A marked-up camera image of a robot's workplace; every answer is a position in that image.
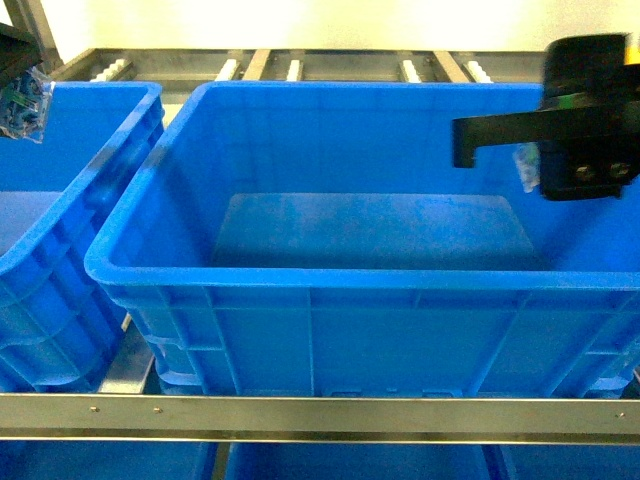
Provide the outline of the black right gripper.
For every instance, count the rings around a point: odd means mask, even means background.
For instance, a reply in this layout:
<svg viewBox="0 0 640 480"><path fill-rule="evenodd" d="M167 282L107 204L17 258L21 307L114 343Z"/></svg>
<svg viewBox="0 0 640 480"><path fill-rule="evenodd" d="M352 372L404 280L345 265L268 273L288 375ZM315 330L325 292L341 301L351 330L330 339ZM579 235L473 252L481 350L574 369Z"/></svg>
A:
<svg viewBox="0 0 640 480"><path fill-rule="evenodd" d="M555 137L538 143L542 195L553 201L619 197L639 175L639 67L623 33L552 42L543 67L543 110ZM452 121L452 163L474 168L478 148L536 141L534 112Z"/></svg>

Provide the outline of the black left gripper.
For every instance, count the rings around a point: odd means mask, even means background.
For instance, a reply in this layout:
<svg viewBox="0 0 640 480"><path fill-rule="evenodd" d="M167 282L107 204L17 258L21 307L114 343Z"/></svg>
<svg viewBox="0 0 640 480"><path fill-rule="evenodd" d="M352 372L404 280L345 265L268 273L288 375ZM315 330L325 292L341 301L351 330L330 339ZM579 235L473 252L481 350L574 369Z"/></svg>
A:
<svg viewBox="0 0 640 480"><path fill-rule="evenodd" d="M35 37L1 24L1 136L41 144L53 99Z"/></svg>

